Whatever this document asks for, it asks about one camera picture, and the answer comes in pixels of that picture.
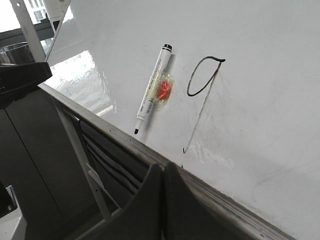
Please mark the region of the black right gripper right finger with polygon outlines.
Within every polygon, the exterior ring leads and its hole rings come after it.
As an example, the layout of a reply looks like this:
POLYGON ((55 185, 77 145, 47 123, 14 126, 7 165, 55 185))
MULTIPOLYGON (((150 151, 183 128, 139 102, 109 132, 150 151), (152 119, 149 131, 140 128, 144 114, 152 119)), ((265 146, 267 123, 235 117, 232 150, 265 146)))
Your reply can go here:
POLYGON ((166 240, 251 240, 239 228, 214 215, 188 188, 174 163, 163 172, 166 240))

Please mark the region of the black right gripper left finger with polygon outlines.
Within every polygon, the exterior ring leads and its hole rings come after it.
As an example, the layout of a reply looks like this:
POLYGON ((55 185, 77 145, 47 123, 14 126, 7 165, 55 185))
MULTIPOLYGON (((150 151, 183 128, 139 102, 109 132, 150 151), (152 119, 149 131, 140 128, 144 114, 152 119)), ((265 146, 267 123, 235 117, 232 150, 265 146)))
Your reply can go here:
POLYGON ((162 224, 162 175, 158 164, 152 164, 146 177, 125 208, 111 220, 93 227, 78 240, 159 240, 162 224))

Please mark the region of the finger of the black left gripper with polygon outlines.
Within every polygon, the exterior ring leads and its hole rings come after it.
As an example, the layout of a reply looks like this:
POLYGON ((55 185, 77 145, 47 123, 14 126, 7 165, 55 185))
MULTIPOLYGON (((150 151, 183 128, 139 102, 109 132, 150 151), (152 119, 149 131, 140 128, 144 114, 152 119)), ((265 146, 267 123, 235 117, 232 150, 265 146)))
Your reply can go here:
POLYGON ((0 65, 0 106, 8 107, 52 77, 47 62, 0 65))

